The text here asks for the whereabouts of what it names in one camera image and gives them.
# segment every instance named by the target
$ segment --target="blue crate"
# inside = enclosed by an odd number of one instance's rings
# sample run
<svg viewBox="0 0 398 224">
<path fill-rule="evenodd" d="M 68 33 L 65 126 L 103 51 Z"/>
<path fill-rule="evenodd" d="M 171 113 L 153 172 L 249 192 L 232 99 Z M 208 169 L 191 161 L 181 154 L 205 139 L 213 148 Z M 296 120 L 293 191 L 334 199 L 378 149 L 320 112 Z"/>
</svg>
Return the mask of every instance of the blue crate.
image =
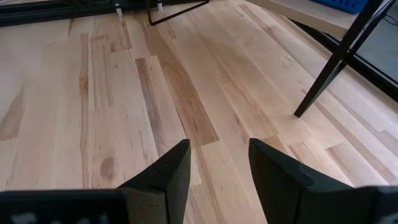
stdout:
<svg viewBox="0 0 398 224">
<path fill-rule="evenodd" d="M 368 0 L 310 0 L 351 14 L 358 14 L 366 5 Z"/>
</svg>

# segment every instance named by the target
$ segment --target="hardwood floorboard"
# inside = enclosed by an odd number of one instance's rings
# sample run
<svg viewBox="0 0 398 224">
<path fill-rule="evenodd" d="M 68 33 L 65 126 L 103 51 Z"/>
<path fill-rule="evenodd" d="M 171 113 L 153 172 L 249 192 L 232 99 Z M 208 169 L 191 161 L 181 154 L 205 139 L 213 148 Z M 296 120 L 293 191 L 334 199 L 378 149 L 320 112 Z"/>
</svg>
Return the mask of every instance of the hardwood floorboard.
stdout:
<svg viewBox="0 0 398 224">
<path fill-rule="evenodd" d="M 215 16 L 207 9 L 193 11 L 194 25 L 202 40 L 220 59 L 220 63 L 236 76 L 249 94 L 256 100 L 278 133 L 289 143 L 311 137 L 300 120 L 293 119 L 292 110 L 261 71 L 244 53 Z"/>
<path fill-rule="evenodd" d="M 218 136 L 192 85 L 189 75 L 172 53 L 159 31 L 139 19 L 151 54 L 157 55 L 182 121 L 185 134 L 194 146 L 218 141 Z"/>
<path fill-rule="evenodd" d="M 161 156 L 185 139 L 185 133 L 157 57 L 136 59 L 136 65 L 157 153 Z"/>
<path fill-rule="evenodd" d="M 398 183 L 398 104 L 346 68 L 296 118 L 330 52 L 246 1 L 0 33 L 0 190 L 117 187 L 185 138 L 186 224 L 266 223 L 249 138 L 349 185 Z"/>
</svg>

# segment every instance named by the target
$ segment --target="black metal frame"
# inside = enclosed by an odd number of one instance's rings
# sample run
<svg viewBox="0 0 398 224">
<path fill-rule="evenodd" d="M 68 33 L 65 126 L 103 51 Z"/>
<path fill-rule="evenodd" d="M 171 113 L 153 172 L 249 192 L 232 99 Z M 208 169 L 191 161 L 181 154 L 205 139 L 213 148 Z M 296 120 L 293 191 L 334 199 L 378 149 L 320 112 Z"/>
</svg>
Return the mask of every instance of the black metal frame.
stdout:
<svg viewBox="0 0 398 224">
<path fill-rule="evenodd" d="M 358 15 L 353 25 L 349 28 L 348 32 L 341 40 L 340 44 L 338 44 L 337 48 L 334 49 L 333 55 L 323 67 L 323 70 L 315 80 L 314 84 L 311 86 L 311 89 L 305 95 L 294 115 L 301 117 L 301 115 L 304 114 L 308 107 L 322 93 L 322 91 L 325 90 L 331 81 L 347 65 L 349 58 L 353 58 L 354 56 L 358 57 L 356 55 L 357 50 L 368 38 L 369 34 L 374 30 L 374 28 L 379 24 L 381 19 L 386 15 L 387 11 L 393 5 L 395 0 L 389 1 L 388 4 L 383 6 L 383 8 L 378 11 L 378 13 L 375 13 L 381 6 L 382 2 L 383 0 L 368 1 L 365 8 Z"/>
<path fill-rule="evenodd" d="M 191 11 L 193 9 L 196 9 L 196 8 L 198 8 L 200 6 L 204 6 L 205 4 L 207 4 L 209 2 L 210 2 L 210 0 L 206 0 L 206 1 L 202 2 L 202 3 L 197 4 L 196 6 L 189 7 L 188 9 L 184 9 L 184 10 L 182 10 L 180 12 L 177 12 L 175 14 L 172 14 L 170 16 L 167 16 L 165 18 L 162 18 L 162 19 L 159 19 L 158 21 L 153 22 L 152 21 L 152 14 L 150 13 L 150 2 L 149 2 L 149 0 L 146 0 L 146 8 L 147 8 L 147 15 L 148 15 L 149 24 L 151 26 L 155 26 L 155 25 L 160 24 L 162 22 L 165 22 L 165 21 L 167 21 L 169 19 L 173 19 L 176 16 L 179 16 L 179 15 L 184 14 L 186 12 L 189 12 L 189 11 Z"/>
<path fill-rule="evenodd" d="M 85 1 L 85 3 L 82 3 L 81 1 L 77 0 L 54 0 L 0 6 L 0 27 L 108 14 L 114 12 L 117 8 L 120 8 L 123 11 L 142 9 L 150 11 L 151 7 L 156 6 L 156 2 L 149 2 L 149 0 Z M 170 2 L 164 2 L 164 4 L 174 5 L 198 1 L 199 0 L 174 0 Z M 206 0 L 197 6 L 193 6 L 174 15 L 163 18 L 159 21 L 152 22 L 150 14 L 148 15 L 148 18 L 151 25 L 156 25 L 175 16 L 191 11 L 192 9 L 200 7 L 206 3 L 209 3 L 209 0 Z"/>
<path fill-rule="evenodd" d="M 338 48 L 340 44 L 338 39 L 301 23 L 293 22 L 329 51 L 334 52 Z M 398 82 L 358 54 L 346 57 L 343 60 L 361 76 L 398 102 Z"/>
</svg>

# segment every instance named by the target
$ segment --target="black cable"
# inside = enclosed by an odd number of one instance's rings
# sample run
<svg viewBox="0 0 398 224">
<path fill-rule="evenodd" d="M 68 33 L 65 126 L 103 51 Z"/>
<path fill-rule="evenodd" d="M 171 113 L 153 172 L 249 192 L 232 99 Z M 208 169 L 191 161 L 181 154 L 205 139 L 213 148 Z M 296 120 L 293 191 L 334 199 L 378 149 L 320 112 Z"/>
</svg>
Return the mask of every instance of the black cable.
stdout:
<svg viewBox="0 0 398 224">
<path fill-rule="evenodd" d="M 384 19 L 386 22 L 390 23 L 391 25 L 394 25 L 394 26 L 398 27 L 398 21 L 397 21 L 394 17 L 392 17 L 392 16 L 390 16 L 390 15 L 386 15 L 383 19 Z"/>
</svg>

